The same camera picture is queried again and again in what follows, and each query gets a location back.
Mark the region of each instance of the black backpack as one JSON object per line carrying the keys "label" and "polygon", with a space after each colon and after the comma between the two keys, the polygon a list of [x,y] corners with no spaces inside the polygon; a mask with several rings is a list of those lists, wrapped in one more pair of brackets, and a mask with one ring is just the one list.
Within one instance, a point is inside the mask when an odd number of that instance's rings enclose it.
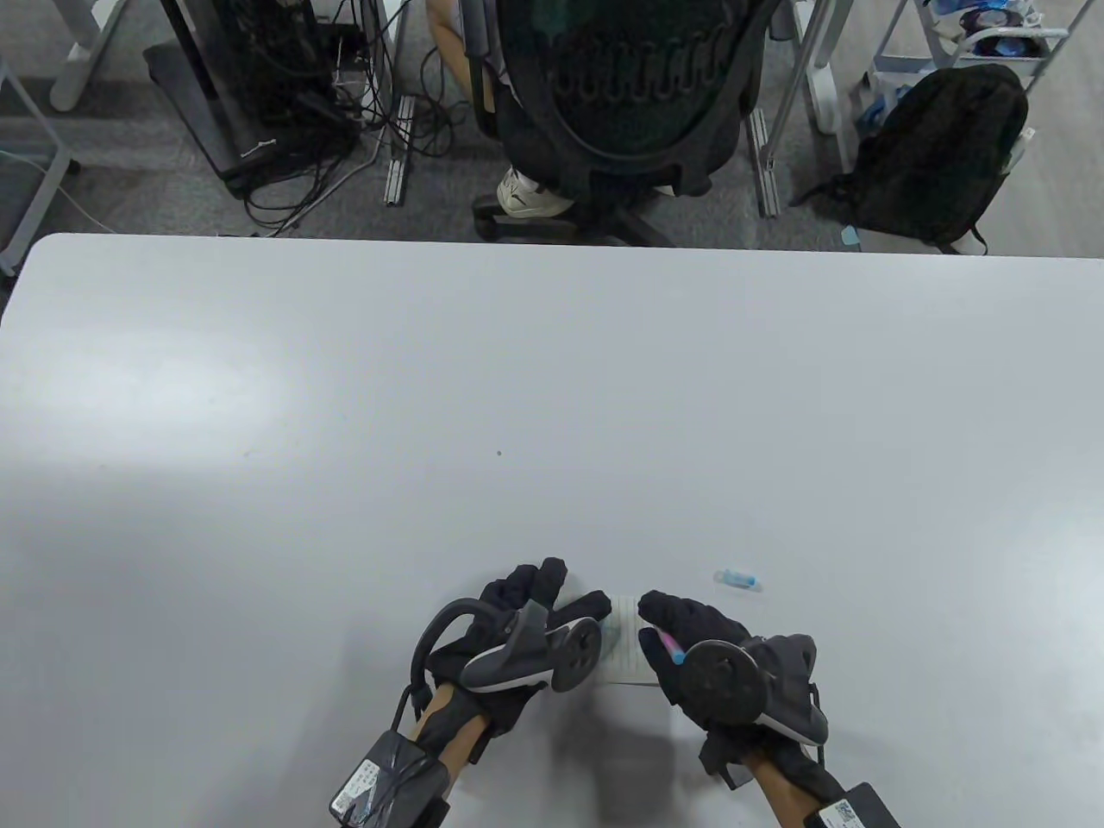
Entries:
{"label": "black backpack", "polygon": [[806,193],[850,208],[856,226],[909,236],[954,253],[977,232],[997,194],[1028,98],[1007,66],[937,70],[925,76],[859,145],[854,171]]}

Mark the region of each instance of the white paper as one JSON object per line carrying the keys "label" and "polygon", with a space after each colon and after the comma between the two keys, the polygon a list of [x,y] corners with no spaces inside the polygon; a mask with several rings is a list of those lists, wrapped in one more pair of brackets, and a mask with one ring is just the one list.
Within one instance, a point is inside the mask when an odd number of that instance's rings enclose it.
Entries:
{"label": "white paper", "polygon": [[[595,679],[606,684],[649,684],[657,687],[656,673],[648,667],[648,661],[640,651],[637,633],[650,626],[636,614],[639,598],[630,595],[612,595],[609,603],[613,612],[603,622],[603,657],[598,664]],[[606,652],[607,635],[617,630],[617,640],[613,649]]]}
{"label": "white paper", "polygon": [[357,772],[349,777],[349,782],[347,782],[344,787],[341,788],[336,797],[333,797],[333,802],[330,804],[330,810],[335,814],[343,816],[358,796],[363,794],[365,790],[375,787],[375,779],[379,775],[379,765],[371,760],[364,760],[361,762]]}
{"label": "white paper", "polygon": [[826,828],[866,828],[847,799],[840,799],[835,805],[829,805],[821,810],[820,821],[825,824]]}

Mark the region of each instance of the black glove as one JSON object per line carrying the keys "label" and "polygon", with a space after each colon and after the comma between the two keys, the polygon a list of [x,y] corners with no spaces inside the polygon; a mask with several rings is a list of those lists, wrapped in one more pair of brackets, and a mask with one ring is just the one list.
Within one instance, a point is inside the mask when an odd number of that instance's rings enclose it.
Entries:
{"label": "black glove", "polygon": [[[661,592],[649,592],[637,606],[640,617],[649,624],[669,634],[683,650],[689,650],[699,641],[721,640],[744,647],[760,665],[777,668],[777,659],[773,658],[768,643],[753,638],[747,628],[725,617],[715,607],[701,604],[689,598],[678,598]],[[709,719],[705,712],[694,707],[686,697],[679,680],[681,667],[676,666],[670,654],[664,648],[658,633],[651,627],[639,633],[640,649],[648,665],[656,672],[664,696],[672,705],[678,705],[683,713],[705,731],[707,741],[702,750],[702,763],[711,774],[723,771],[726,763],[741,763],[746,756],[760,752],[774,763],[790,783],[802,788],[814,798],[825,804],[836,802],[843,796],[843,788],[817,764],[802,746],[786,736],[757,724],[720,724]],[[790,675],[779,677],[804,689],[808,698],[810,673],[816,660],[816,647],[808,636],[794,636],[792,644],[800,647],[804,658],[796,659],[804,664],[802,670],[790,668]]]}
{"label": "black glove", "polygon": [[493,693],[471,693],[460,689],[460,671],[475,656],[506,643],[506,622],[530,598],[550,611],[548,629],[555,629],[575,618],[602,620],[609,615],[609,598],[601,591],[588,593],[560,609],[552,609],[566,576],[567,566],[563,561],[546,558],[540,569],[522,564],[507,577],[492,581],[484,588],[479,599],[501,609],[502,623],[477,619],[463,638],[434,650],[426,659],[426,668],[438,686],[443,682],[455,684],[457,692],[465,693],[490,719],[491,736],[508,733],[517,724],[526,703],[546,687],[546,682]]}

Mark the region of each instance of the pink pen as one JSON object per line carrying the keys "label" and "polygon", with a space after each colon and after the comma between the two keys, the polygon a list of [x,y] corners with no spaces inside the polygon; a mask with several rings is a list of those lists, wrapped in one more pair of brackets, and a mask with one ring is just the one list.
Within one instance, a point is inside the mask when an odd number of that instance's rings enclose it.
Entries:
{"label": "pink pen", "polygon": [[679,643],[671,638],[669,634],[659,628],[657,628],[656,631],[659,633],[659,640],[664,643],[664,649],[670,654],[671,661],[681,666],[682,662],[687,660],[686,651],[679,647]]}

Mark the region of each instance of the person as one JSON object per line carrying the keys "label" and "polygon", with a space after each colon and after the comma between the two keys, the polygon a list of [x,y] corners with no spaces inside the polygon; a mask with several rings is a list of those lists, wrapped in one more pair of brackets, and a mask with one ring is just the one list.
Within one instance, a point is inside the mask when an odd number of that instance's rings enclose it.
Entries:
{"label": "person", "polygon": [[[561,569],[554,574],[550,574],[550,561],[560,564]],[[530,598],[551,607],[564,575],[566,569],[556,559],[549,559],[540,569],[519,566],[506,578],[488,584],[481,599],[502,609],[520,609]],[[601,620],[609,612],[609,599],[604,593],[590,593],[553,611],[549,616],[549,628],[582,616]],[[649,592],[641,597],[637,612],[645,622],[667,631],[686,650],[703,640],[740,645],[751,638],[743,625],[728,618],[715,607],[661,592]],[[423,747],[432,747],[432,753],[448,769],[452,783],[473,757],[478,758],[488,741],[513,728],[526,704],[543,689],[541,684],[470,693],[460,688],[459,671],[464,665],[488,645],[493,646],[489,635],[489,630],[474,623],[465,636],[434,651],[426,664],[437,690],[433,702],[414,725],[410,739]],[[716,725],[708,721],[703,712],[681,692],[678,681],[681,668],[675,665],[655,628],[640,630],[639,646],[671,705],[680,708],[710,736],[723,740],[731,751],[724,756],[725,761],[741,763],[751,772],[782,828],[802,828],[808,815],[842,796],[838,783],[797,742],[761,725]],[[803,677],[795,677],[795,680],[800,681]],[[808,675],[804,676],[806,684],[808,680]],[[457,715],[457,710],[467,712]]]}
{"label": "person", "polygon": [[[482,0],[487,14],[487,30],[490,36],[490,55],[484,67],[484,106],[495,112],[495,93],[491,77],[503,86],[510,86],[510,77],[502,59],[502,43],[498,33],[498,11],[495,0]],[[425,0],[429,34],[437,45],[440,60],[448,67],[465,96],[473,99],[471,76],[468,59],[464,55],[464,40],[460,25],[460,0]],[[498,185],[498,202],[507,215],[514,219],[550,219],[566,212],[573,204],[570,199],[558,195],[543,184],[510,167]]]}

